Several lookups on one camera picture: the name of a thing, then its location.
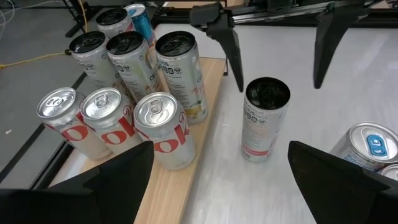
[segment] can lid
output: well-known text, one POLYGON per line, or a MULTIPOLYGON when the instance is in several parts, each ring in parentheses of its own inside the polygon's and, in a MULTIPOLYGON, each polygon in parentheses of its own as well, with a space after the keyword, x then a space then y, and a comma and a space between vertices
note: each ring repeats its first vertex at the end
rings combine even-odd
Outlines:
POLYGON ((166 57, 185 54, 195 45, 195 36, 185 31, 175 31, 163 35, 157 40, 156 51, 166 57))
POLYGON ((124 7, 124 9, 127 10, 130 17, 137 17, 145 12, 145 5, 131 4, 129 6, 124 7))
POLYGON ((144 37, 136 32, 124 32, 112 37, 106 44, 106 50, 113 55, 123 55, 141 46, 144 37))
POLYGON ((77 54, 90 52, 99 47, 105 39, 105 34, 100 31, 87 32, 70 42, 69 50, 77 54))
POLYGON ((59 88, 47 94, 37 105, 37 115, 53 118, 65 112, 75 102, 76 91, 72 88, 59 88))
POLYGON ((121 94, 115 88, 102 88, 88 95, 81 104, 81 114, 87 119, 101 119, 115 111, 121 94))
POLYGON ((356 150, 367 158, 398 162, 398 135, 381 124, 355 124, 349 131, 349 138, 356 150))
POLYGON ((168 93, 152 93, 138 102, 134 119, 140 126, 156 128, 169 122, 177 112, 177 100, 168 93))
POLYGON ((384 168, 383 171, 381 171, 381 175, 389 177, 394 180, 398 180, 398 165, 395 164, 387 166, 386 168, 384 168))
POLYGON ((115 23, 122 21, 127 16, 127 10, 125 9, 110 9, 101 13, 96 22, 101 26, 110 26, 115 23))
POLYGON ((289 102, 290 90, 284 82, 276 78, 262 77, 249 83, 246 97, 260 109, 277 110, 289 102))

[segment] robotic arm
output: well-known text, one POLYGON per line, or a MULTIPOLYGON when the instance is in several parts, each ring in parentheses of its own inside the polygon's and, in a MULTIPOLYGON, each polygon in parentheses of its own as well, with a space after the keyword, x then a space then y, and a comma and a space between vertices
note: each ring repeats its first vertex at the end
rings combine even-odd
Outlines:
POLYGON ((218 3, 194 6, 190 11, 193 27, 206 32, 223 48, 240 92, 243 91, 243 72, 238 35, 235 24, 255 21, 276 21, 304 14, 318 14, 315 41, 313 84, 322 85, 335 50, 347 29, 369 14, 369 8, 381 0, 253 0, 247 6, 223 8, 218 3))

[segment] wooden tray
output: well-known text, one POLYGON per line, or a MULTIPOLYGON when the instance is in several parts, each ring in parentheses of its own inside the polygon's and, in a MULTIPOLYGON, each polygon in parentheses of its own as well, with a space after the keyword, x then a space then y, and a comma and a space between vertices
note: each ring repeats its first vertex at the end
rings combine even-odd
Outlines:
MULTIPOLYGON (((202 121, 200 124, 190 126, 195 140, 196 157, 190 166, 178 171, 165 170, 155 160, 148 187, 134 223, 174 224, 180 223, 181 221, 208 132, 208 127, 211 122, 211 117, 213 116, 213 108, 215 107, 218 89, 225 68, 225 59, 201 58, 200 63, 203 70, 203 78, 205 79, 205 91, 209 113, 206 120, 202 121)), ((161 79, 164 86, 166 86, 162 75, 161 79)), ((112 154, 99 161, 87 160, 81 172, 89 170, 113 156, 112 154)))

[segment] white table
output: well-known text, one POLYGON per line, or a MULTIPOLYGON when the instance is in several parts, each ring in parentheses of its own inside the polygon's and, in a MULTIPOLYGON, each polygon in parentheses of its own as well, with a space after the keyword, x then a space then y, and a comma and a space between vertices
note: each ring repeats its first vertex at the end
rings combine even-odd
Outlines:
MULTIPOLYGON (((188 25, 161 24, 157 32, 193 30, 201 57, 225 58, 221 47, 188 25)), ((237 26, 245 86, 275 77, 291 91, 271 158, 253 164, 240 153, 243 94, 224 77, 182 223, 315 223, 290 171, 289 141, 329 151, 359 121, 398 131, 398 30, 350 29, 323 86, 312 83, 314 28, 237 26)), ((77 175, 84 157, 74 152, 54 183, 77 175)))

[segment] aluminum can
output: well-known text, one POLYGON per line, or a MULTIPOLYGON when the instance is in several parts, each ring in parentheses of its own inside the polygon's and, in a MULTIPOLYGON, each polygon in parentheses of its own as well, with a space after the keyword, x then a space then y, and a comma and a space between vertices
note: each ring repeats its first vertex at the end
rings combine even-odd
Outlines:
POLYGON ((185 31, 171 32, 155 48, 170 93, 182 104, 188 124, 203 121, 208 110, 195 37, 185 31))
POLYGON ((106 44, 106 50, 136 102, 162 91, 159 76, 150 65, 148 44, 140 33, 116 35, 106 44))
POLYGON ((398 135, 381 124, 361 122, 347 130, 330 154, 377 172, 398 162, 398 135))
POLYGON ((124 9, 127 10, 131 17, 134 27, 146 39, 148 46, 153 48, 156 43, 156 37, 145 6, 143 4, 131 4, 124 7, 124 9))
POLYGON ((85 96, 72 88, 59 88, 45 96, 37 105, 43 124, 58 131, 75 149, 89 159, 99 159, 111 151, 83 123, 80 104, 85 96))
POLYGON ((81 104, 81 114, 116 155, 142 142, 134 129, 132 103, 115 88, 102 88, 88 95, 81 104))
POLYGON ((113 87, 126 94, 128 90, 106 52, 105 34, 87 32, 76 37, 69 45, 73 57, 99 88, 113 87))
POLYGON ((398 164, 387 166, 381 171, 380 174, 398 181, 398 164))
POLYGON ((154 142, 155 158, 169 170, 188 166, 195 157, 187 117, 180 103, 168 93, 145 96, 134 110, 137 132, 154 142))
POLYGON ((108 39, 123 32, 135 30, 132 20, 125 9, 110 9, 101 13, 97 19, 98 30, 108 39))
POLYGON ((268 160, 290 100, 287 85, 271 77, 253 80, 243 106, 242 154, 251 162, 268 160))

